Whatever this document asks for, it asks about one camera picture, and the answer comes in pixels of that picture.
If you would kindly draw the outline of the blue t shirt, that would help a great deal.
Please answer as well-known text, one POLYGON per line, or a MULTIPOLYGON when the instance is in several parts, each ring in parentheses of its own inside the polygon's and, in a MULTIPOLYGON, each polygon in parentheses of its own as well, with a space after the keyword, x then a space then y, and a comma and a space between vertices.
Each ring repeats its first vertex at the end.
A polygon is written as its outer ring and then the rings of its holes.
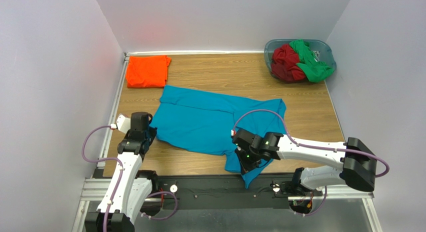
POLYGON ((224 169, 241 173, 231 139, 232 129, 263 137, 267 132, 285 134, 282 99, 254 100, 167 85, 151 126, 156 138, 172 146, 202 154, 226 156, 224 169))

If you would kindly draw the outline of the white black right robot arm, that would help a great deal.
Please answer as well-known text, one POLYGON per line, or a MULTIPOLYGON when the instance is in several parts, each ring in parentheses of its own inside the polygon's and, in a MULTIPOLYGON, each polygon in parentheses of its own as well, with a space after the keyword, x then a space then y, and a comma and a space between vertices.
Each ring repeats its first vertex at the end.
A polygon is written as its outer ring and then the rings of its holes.
POLYGON ((261 137, 245 129, 231 132, 232 143, 242 175, 259 169, 270 160, 302 160, 317 163, 316 168, 297 168, 283 188, 296 194, 324 186, 347 185, 361 192, 373 192, 377 159, 357 138, 347 142, 320 142, 294 139, 287 134, 268 132, 261 137))

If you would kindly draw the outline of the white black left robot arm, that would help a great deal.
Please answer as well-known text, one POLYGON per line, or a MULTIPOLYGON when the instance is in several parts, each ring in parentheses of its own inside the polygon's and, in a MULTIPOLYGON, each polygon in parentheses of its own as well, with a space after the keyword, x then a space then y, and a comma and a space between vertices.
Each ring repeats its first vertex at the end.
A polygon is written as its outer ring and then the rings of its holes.
POLYGON ((87 213, 84 229, 87 232, 133 232, 140 209, 151 192, 155 171, 139 177, 143 163, 157 130, 150 126, 153 116, 134 112, 130 117, 120 114, 107 129, 125 134, 117 146, 116 163, 109 186, 95 212, 87 213))

